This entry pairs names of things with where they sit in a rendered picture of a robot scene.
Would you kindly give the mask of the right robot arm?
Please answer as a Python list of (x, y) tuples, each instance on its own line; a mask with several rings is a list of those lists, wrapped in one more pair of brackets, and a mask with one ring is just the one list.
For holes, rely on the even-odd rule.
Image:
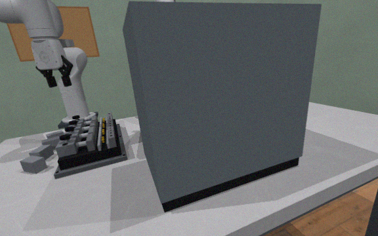
[[(6, 24), (24, 24), (30, 38), (56, 38), (60, 41), (66, 58), (73, 64), (70, 80), (72, 85), (65, 87), (62, 78), (58, 86), (68, 117), (62, 119), (69, 123), (73, 116), (79, 119), (91, 119), (96, 113), (89, 112), (81, 84), (81, 74), (87, 65), (87, 55), (75, 48), (71, 39), (59, 39), (64, 32), (64, 25), (58, 7), (50, 0), (0, 0), (0, 22)], [(57, 31), (57, 32), (56, 32)], [(66, 48), (69, 47), (69, 48)], [(90, 113), (90, 114), (89, 114)]]

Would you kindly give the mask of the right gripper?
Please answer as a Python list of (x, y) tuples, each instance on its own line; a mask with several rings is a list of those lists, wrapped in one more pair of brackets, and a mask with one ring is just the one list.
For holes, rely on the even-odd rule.
[(46, 77), (50, 88), (57, 86), (53, 76), (53, 69), (58, 69), (62, 74), (61, 78), (65, 87), (72, 85), (69, 75), (73, 64), (67, 60), (59, 40), (53, 38), (32, 39), (31, 48), (36, 63), (36, 69)]

